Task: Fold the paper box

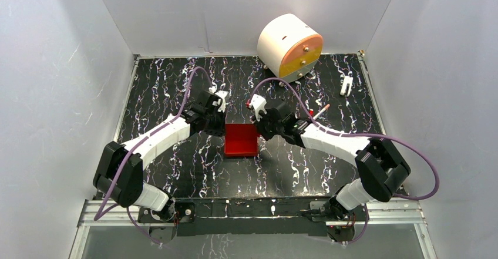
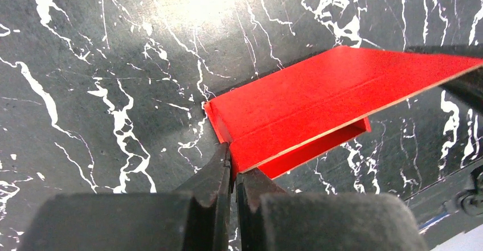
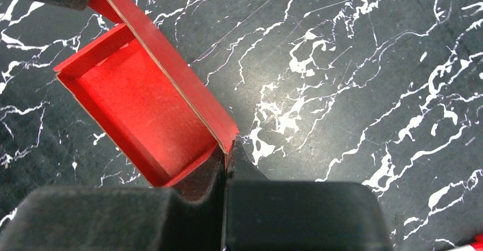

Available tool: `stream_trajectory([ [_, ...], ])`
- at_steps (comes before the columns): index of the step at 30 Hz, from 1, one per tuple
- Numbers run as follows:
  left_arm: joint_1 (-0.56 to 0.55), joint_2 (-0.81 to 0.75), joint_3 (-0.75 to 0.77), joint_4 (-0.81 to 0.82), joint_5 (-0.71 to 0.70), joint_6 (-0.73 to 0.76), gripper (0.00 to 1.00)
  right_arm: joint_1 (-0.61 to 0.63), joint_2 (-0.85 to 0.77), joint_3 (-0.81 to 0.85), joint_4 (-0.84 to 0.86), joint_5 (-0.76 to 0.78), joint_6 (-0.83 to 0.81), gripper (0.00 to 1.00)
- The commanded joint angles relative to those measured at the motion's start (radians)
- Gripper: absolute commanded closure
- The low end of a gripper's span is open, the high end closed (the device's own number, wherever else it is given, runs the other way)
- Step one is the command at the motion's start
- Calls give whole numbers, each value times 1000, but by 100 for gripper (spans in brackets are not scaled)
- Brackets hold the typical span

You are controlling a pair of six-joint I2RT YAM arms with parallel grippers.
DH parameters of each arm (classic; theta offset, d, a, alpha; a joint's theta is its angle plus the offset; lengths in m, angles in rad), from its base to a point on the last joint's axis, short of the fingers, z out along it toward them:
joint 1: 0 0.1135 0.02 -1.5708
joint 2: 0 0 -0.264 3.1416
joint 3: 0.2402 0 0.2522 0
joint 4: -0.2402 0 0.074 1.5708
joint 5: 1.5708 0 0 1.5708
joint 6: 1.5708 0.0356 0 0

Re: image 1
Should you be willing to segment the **red paper box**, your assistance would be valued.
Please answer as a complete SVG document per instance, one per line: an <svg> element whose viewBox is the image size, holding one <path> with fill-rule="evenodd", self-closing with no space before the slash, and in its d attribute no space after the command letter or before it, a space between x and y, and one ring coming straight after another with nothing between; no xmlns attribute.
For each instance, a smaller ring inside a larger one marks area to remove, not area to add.
<svg viewBox="0 0 498 259"><path fill-rule="evenodd" d="M226 124L224 154L226 157L253 157L258 154L259 133L253 124Z"/></svg>

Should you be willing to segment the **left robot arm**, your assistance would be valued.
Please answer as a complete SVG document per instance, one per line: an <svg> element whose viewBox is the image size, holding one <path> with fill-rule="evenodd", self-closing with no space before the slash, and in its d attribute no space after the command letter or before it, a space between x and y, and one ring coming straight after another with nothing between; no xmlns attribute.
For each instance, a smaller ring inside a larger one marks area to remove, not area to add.
<svg viewBox="0 0 498 259"><path fill-rule="evenodd" d="M170 193L147 184L143 173L159 155L195 134L223 137L228 96L226 91L204 90L178 116L169 115L158 126L125 143L108 143L93 185L101 192L109 192L110 198L121 207L148 208L160 221L171 220L176 212L175 199Z"/></svg>

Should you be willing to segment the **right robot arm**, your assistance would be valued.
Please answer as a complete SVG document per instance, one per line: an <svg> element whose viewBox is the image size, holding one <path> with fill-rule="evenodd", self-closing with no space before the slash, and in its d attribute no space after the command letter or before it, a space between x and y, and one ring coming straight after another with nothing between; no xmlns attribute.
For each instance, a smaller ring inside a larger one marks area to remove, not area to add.
<svg viewBox="0 0 498 259"><path fill-rule="evenodd" d="M265 140L278 135L289 144L319 150L356 167L359 177L342 186L324 206L338 220L346 220L356 207L372 200L388 202L411 173L400 152L384 137L346 137L309 118L297 118L283 101L267 102L259 95L247 106Z"/></svg>

